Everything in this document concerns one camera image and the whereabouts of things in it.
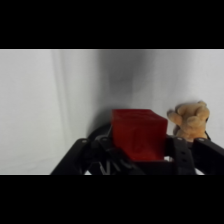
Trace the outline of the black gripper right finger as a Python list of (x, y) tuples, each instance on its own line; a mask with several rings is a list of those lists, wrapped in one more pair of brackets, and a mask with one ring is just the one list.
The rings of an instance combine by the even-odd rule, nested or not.
[(224, 175), (224, 149), (211, 140), (196, 138), (192, 143), (183, 138), (168, 136), (165, 155), (173, 159), (176, 175)]

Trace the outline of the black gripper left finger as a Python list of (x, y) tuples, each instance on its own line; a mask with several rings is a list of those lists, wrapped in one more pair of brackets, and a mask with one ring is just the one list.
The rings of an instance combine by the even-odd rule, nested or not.
[(78, 139), (51, 172), (52, 175), (144, 175), (112, 140)]

